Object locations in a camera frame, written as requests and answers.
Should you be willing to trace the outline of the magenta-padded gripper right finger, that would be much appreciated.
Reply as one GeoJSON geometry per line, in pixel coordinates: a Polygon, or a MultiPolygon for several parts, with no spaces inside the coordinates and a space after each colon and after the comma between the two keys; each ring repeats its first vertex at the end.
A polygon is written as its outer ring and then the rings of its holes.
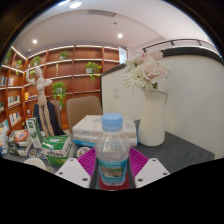
{"type": "Polygon", "coordinates": [[[169,171],[157,158],[147,158],[135,148],[130,149],[129,156],[131,184],[135,188],[144,187],[169,175],[169,171]]]}

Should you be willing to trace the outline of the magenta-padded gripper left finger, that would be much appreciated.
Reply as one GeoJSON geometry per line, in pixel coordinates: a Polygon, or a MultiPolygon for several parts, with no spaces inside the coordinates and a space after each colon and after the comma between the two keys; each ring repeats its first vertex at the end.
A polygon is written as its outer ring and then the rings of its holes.
{"type": "Polygon", "coordinates": [[[95,149],[88,150],[79,158],[69,158],[55,175],[83,188],[94,188],[97,181],[95,149]]]}

